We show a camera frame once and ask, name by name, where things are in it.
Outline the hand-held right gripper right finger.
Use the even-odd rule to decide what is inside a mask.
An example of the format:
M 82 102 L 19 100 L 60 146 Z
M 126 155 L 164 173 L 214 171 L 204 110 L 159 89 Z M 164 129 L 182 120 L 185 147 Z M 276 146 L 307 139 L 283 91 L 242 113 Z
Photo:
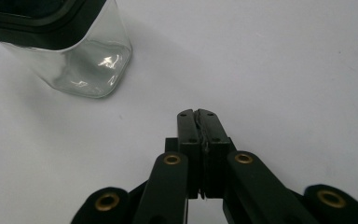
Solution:
M 203 165 L 202 193 L 206 198 L 222 198 L 226 186 L 227 155 L 233 150 L 218 116 L 198 110 Z

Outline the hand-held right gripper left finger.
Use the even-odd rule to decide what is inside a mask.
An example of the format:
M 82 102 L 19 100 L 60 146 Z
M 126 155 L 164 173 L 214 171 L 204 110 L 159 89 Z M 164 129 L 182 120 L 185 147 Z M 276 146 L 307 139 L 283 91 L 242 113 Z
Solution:
M 188 109 L 177 115 L 177 136 L 165 140 L 166 152 L 178 152 L 188 158 L 188 198 L 197 199 L 201 185 L 200 136 L 195 112 Z

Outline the clear jar with black lid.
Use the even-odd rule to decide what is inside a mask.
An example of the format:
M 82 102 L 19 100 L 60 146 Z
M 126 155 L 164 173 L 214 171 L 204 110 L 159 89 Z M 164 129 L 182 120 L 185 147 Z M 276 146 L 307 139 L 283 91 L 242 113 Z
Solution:
M 51 88 L 89 98 L 116 88 L 132 52 L 116 0 L 0 0 L 0 44 Z

